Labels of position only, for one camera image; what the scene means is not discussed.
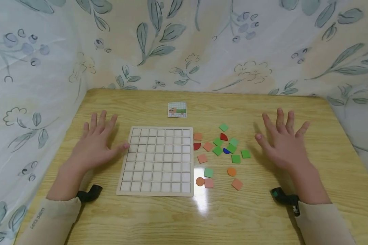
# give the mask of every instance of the sleeve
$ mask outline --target sleeve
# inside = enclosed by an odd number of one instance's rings
[[[344,219],[334,204],[298,202],[296,217],[306,245],[355,245]]]
[[[63,245],[80,207],[78,197],[69,201],[44,199],[16,245]]]

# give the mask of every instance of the orange tile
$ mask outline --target orange tile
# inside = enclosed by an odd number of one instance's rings
[[[202,140],[202,133],[195,133],[194,140]]]
[[[203,148],[205,148],[207,151],[211,151],[213,145],[210,142],[206,142],[206,144],[203,145]]]
[[[207,162],[207,157],[205,154],[202,154],[198,156],[198,160],[199,160],[199,163],[204,163],[204,162]]]

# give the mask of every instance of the finger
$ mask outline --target finger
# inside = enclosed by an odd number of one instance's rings
[[[102,131],[104,131],[104,129],[105,129],[105,120],[106,120],[106,111],[103,110],[101,112],[101,115],[99,116],[98,125],[97,125],[97,129],[96,129],[96,132],[98,132],[98,134],[101,134]]]
[[[296,132],[296,138],[304,138],[304,134],[307,131],[310,122],[306,121],[303,126]]]
[[[289,111],[288,121],[286,122],[286,130],[290,135],[294,135],[294,111]]]
[[[93,114],[91,114],[89,134],[94,133],[96,128],[97,128],[97,113],[93,113]]]
[[[277,109],[277,121],[275,122],[275,127],[281,134],[287,132],[285,127],[285,115],[283,114],[282,108]]]
[[[274,126],[274,124],[271,122],[270,118],[267,116],[266,113],[262,114],[264,126],[266,126],[266,129],[269,130],[272,137],[278,134],[277,128]]]

